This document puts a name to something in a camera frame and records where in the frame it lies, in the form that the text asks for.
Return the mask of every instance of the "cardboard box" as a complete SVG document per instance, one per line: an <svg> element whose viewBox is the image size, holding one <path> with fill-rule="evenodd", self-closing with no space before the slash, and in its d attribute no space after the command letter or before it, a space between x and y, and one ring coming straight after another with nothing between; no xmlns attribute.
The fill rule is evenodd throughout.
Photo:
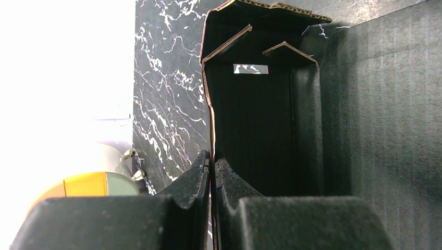
<svg viewBox="0 0 442 250"><path fill-rule="evenodd" d="M331 21L249 0L207 13L201 65L212 165L225 158L263 195L323 194L319 67L297 47L308 26ZM234 73L234 65L268 70Z"/></svg>

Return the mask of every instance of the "yellow object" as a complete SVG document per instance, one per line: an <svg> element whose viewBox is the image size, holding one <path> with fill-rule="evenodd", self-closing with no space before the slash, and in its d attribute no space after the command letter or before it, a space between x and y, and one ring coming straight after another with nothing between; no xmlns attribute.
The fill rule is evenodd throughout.
<svg viewBox="0 0 442 250"><path fill-rule="evenodd" d="M105 172L85 173L64 180L66 196L107 196Z"/></svg>

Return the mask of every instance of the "rectangular slot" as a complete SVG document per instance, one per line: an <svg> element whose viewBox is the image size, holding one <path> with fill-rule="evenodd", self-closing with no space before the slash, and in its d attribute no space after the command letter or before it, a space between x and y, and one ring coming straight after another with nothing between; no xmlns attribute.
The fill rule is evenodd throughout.
<svg viewBox="0 0 442 250"><path fill-rule="evenodd" d="M268 74L267 65L234 64L235 74Z"/></svg>

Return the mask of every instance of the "corrugated cardboard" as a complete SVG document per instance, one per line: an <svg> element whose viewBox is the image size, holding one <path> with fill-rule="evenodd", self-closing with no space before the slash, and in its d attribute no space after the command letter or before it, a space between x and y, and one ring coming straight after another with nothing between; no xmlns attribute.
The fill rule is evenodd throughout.
<svg viewBox="0 0 442 250"><path fill-rule="evenodd" d="M298 50L328 17L286 4L233 0L207 14L201 65L211 157L267 196L323 194L319 66ZM234 74L233 64L268 74Z"/></svg>

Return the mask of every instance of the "white wall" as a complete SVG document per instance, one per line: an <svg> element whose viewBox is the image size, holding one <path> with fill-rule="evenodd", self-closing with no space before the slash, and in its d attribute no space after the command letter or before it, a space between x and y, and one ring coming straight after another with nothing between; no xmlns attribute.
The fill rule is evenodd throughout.
<svg viewBox="0 0 442 250"><path fill-rule="evenodd" d="M93 157L84 145L131 146L134 5L0 2L0 249L48 183Z"/></svg>

